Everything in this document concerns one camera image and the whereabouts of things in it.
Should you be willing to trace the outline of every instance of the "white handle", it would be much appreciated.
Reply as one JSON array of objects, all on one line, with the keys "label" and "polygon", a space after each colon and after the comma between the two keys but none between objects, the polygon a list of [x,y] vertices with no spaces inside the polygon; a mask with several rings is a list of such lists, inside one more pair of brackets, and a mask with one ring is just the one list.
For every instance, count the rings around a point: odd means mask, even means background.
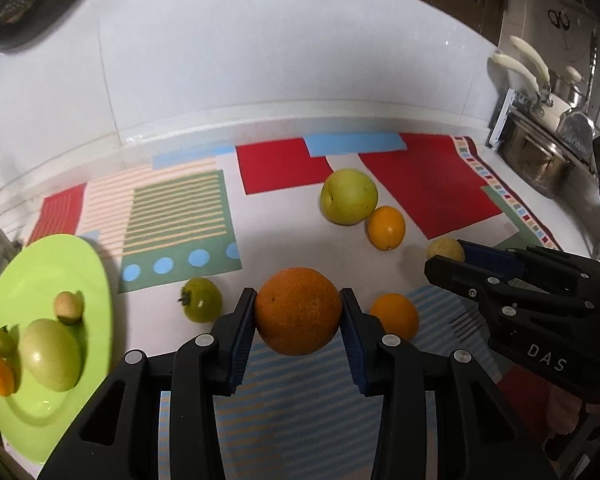
[{"label": "white handle", "polygon": [[567,74],[571,78],[574,83],[579,83],[582,81],[582,75],[573,66],[567,65],[566,67]]},{"label": "white handle", "polygon": [[513,72],[518,72],[522,77],[524,77],[534,92],[537,94],[540,91],[540,87],[538,86],[538,80],[536,80],[535,76],[529,71],[529,69],[520,63],[518,60],[513,59],[511,56],[507,56],[506,54],[500,54],[499,52],[494,52],[491,54],[491,60],[508,70],[513,70]]},{"label": "white handle", "polygon": [[538,54],[538,51],[529,45],[525,40],[517,36],[509,36],[511,44],[522,54],[527,56],[538,69],[538,83],[543,85],[549,82],[549,68]]}]

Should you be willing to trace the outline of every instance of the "pale green fruit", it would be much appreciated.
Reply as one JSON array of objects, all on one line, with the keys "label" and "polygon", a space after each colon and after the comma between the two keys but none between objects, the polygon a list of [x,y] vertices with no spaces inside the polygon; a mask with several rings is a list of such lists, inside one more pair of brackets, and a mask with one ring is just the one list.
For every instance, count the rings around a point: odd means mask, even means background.
[{"label": "pale green fruit", "polygon": [[353,225],[368,218],[378,205],[376,184],[364,173],[346,168],[331,173],[320,192],[320,208],[332,222]]},{"label": "pale green fruit", "polygon": [[80,376],[80,348],[59,321],[32,321],[20,337],[20,358],[33,378],[55,392],[75,386]]}]

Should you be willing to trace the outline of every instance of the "red rectangle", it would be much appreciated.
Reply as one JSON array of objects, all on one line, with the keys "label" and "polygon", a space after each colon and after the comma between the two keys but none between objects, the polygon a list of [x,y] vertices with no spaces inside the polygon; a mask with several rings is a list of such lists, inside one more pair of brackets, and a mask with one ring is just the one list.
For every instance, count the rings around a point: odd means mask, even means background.
[{"label": "red rectangle", "polygon": [[38,222],[29,237],[28,245],[49,235],[60,233],[75,235],[82,213],[82,201],[86,186],[86,184],[80,184],[80,186],[45,198]]},{"label": "red rectangle", "polygon": [[247,195],[320,184],[333,173],[325,157],[309,155],[304,139],[247,144],[236,152]]},{"label": "red rectangle", "polygon": [[482,191],[485,181],[460,158],[451,137],[400,135],[406,151],[361,153],[360,159],[428,239],[501,213]]}]

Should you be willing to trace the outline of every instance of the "blue rectangle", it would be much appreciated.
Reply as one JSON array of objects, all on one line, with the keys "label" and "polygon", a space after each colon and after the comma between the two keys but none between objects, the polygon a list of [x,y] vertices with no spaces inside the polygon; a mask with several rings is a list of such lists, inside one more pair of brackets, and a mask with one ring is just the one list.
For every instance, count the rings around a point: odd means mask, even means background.
[{"label": "blue rectangle", "polygon": [[184,164],[192,160],[200,160],[200,158],[209,158],[210,156],[225,155],[233,152],[235,152],[234,146],[213,146],[207,148],[187,148],[186,150],[178,150],[177,152],[162,153],[154,156],[154,170],[161,170],[162,168]]},{"label": "blue rectangle", "polygon": [[304,143],[311,156],[384,153],[407,149],[402,137],[396,133],[315,134],[304,137]]}]

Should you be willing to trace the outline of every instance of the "metal spatula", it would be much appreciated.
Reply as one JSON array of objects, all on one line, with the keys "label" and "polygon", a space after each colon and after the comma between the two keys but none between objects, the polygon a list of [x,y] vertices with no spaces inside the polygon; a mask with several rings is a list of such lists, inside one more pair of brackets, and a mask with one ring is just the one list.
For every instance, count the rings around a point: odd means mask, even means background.
[{"label": "metal spatula", "polygon": [[598,37],[596,31],[591,33],[589,52],[589,83],[584,102],[577,108],[571,108],[560,117],[560,123],[555,135],[569,148],[575,156],[586,163],[590,163],[593,154],[594,124],[589,119],[587,112],[591,100],[593,76],[596,73],[596,52],[598,50]]}]

